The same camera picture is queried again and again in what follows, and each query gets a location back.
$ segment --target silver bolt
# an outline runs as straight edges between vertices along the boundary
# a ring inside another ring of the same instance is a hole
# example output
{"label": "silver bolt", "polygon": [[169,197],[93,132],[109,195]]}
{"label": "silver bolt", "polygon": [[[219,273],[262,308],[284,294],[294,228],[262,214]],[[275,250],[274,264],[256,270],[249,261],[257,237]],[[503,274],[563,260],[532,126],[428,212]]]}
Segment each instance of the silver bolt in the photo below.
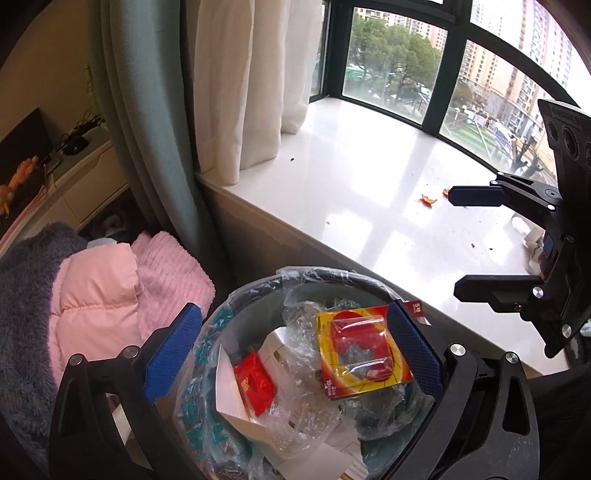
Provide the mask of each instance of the silver bolt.
{"label": "silver bolt", "polygon": [[507,352],[505,354],[505,358],[507,359],[507,361],[510,364],[516,364],[519,361],[519,357],[517,356],[516,353],[513,353],[513,352]]}
{"label": "silver bolt", "polygon": [[70,365],[80,365],[84,360],[84,356],[81,353],[75,353],[70,357],[69,364]]}
{"label": "silver bolt", "polygon": [[544,290],[542,287],[534,287],[531,289],[531,292],[534,294],[534,297],[540,299],[544,296]]}
{"label": "silver bolt", "polygon": [[459,343],[454,343],[449,349],[455,356],[462,356],[466,353],[464,346]]}
{"label": "silver bolt", "polygon": [[564,338],[570,338],[570,335],[573,333],[573,329],[570,327],[568,323],[565,323],[562,326],[562,336]]}
{"label": "silver bolt", "polygon": [[134,358],[138,355],[138,353],[139,353],[139,348],[137,348],[135,345],[126,346],[123,349],[123,356],[125,358]]}

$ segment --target white marble countertop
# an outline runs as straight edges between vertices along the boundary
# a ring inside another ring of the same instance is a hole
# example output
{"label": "white marble countertop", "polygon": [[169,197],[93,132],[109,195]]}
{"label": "white marble countertop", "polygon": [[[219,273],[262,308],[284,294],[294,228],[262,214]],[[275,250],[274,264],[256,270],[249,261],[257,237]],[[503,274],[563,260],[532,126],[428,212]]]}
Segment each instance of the white marble countertop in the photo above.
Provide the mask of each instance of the white marble countertop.
{"label": "white marble countertop", "polygon": [[[460,303],[466,274],[526,274],[522,235],[506,207],[453,207],[454,185],[488,185],[494,174],[405,123],[337,99],[310,105],[276,159],[241,172],[222,189],[422,299],[542,374],[567,368],[544,355],[534,327],[517,314]],[[215,172],[202,181],[218,189]],[[432,208],[422,194],[437,199]]]}

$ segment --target gray-green curtain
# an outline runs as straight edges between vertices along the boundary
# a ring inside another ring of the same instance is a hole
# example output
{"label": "gray-green curtain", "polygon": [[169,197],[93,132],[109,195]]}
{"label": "gray-green curtain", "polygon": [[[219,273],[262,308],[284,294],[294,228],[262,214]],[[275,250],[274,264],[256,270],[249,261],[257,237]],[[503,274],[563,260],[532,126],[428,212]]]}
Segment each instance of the gray-green curtain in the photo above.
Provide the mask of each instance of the gray-green curtain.
{"label": "gray-green curtain", "polygon": [[111,141],[149,226],[176,232],[228,293],[229,268],[197,189],[184,102],[180,0],[87,0],[90,65]]}

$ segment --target trash can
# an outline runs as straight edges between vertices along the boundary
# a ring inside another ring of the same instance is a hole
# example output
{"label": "trash can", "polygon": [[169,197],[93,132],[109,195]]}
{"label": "trash can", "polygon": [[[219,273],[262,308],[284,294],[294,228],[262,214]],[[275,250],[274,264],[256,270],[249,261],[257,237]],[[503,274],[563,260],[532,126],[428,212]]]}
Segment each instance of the trash can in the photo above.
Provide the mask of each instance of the trash can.
{"label": "trash can", "polygon": [[[220,346],[235,366],[253,345],[260,346],[269,333],[284,325],[282,313],[286,303],[310,301],[327,308],[339,303],[374,307],[397,299],[400,296],[378,280],[323,267],[284,268],[272,277],[230,294],[203,325],[177,377],[174,422],[187,453],[201,471],[212,479],[281,478],[268,472],[261,453],[253,452],[251,444],[216,410],[215,379]],[[400,453],[417,431],[430,408],[430,403],[423,401],[425,397],[416,383],[411,382],[406,402],[414,402],[415,418],[407,422],[404,435],[385,443],[365,443],[366,449],[379,453],[379,458],[367,455],[370,462],[376,462],[370,468],[374,474],[383,470],[383,458],[388,462],[385,467],[389,467],[397,457],[396,452]]]}

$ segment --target dark gray fur coat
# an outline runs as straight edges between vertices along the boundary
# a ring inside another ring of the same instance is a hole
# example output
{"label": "dark gray fur coat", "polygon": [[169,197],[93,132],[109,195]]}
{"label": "dark gray fur coat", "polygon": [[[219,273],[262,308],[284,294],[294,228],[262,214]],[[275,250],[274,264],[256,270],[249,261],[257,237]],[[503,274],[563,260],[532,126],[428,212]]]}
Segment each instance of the dark gray fur coat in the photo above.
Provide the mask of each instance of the dark gray fur coat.
{"label": "dark gray fur coat", "polygon": [[51,290],[62,260],[85,248],[74,230],[52,223],[0,258],[0,411],[45,472],[57,395],[47,348]]}

